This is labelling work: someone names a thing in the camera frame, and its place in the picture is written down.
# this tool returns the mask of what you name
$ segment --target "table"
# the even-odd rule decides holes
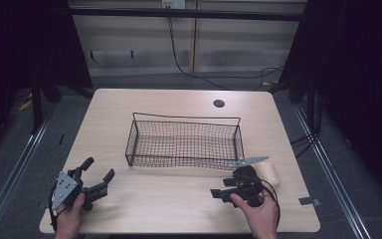
[[[214,101],[225,106],[217,108]],[[125,159],[132,113],[183,117],[241,118],[246,157],[268,155],[281,186],[280,232],[315,232],[319,222],[291,150],[274,99],[269,93],[102,89],[86,113],[63,171],[90,156],[95,163],[83,174],[85,186],[96,185],[113,168],[108,196],[83,212],[81,233],[250,233],[241,210],[213,199],[210,189],[225,189],[231,171],[200,167],[129,167]],[[49,213],[40,229],[53,233]]]

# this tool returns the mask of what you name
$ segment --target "human hand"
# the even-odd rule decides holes
[[[232,193],[231,199],[244,212],[253,235],[257,239],[278,238],[277,223],[279,209],[272,197],[262,191],[264,203],[259,207],[251,207],[239,195]]]
[[[58,229],[56,239],[75,239],[79,234],[80,211],[85,203],[85,195],[80,193],[74,201],[73,207],[61,204],[58,209]]]

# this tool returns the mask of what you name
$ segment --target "gray carpet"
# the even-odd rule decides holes
[[[257,73],[244,73],[253,76]],[[229,90],[250,91],[260,85],[258,79],[211,79],[215,84]],[[124,77],[94,78],[95,88],[129,89],[193,89],[219,90],[200,79],[190,79],[182,74],[142,75]],[[47,200],[50,187],[63,167],[73,145],[77,132],[87,111],[90,100],[77,96],[72,91],[61,88],[64,96],[52,116],[47,130],[40,142],[27,171],[22,177],[0,222],[0,238],[53,238],[39,231],[43,210],[39,202]],[[290,104],[287,91],[274,94],[289,140],[303,135],[302,127]],[[23,146],[27,143],[32,127],[31,109],[24,112],[13,110],[0,137],[0,188],[5,182]],[[358,153],[349,148],[346,138],[338,125],[323,116],[320,140],[334,164],[343,184],[363,216],[372,238],[382,238],[382,187],[370,175]],[[304,145],[294,149],[298,154]],[[297,159],[302,176],[310,195],[321,205],[315,208],[321,223],[316,233],[280,233],[280,238],[356,238],[343,210],[341,209],[312,149]],[[86,238],[202,238],[198,236],[145,236],[124,235],[121,237],[101,235]],[[211,235],[204,238],[252,238],[250,235]]]

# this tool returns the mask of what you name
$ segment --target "wire basket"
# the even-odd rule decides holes
[[[133,113],[129,166],[231,169],[244,157],[239,118],[188,118]]]

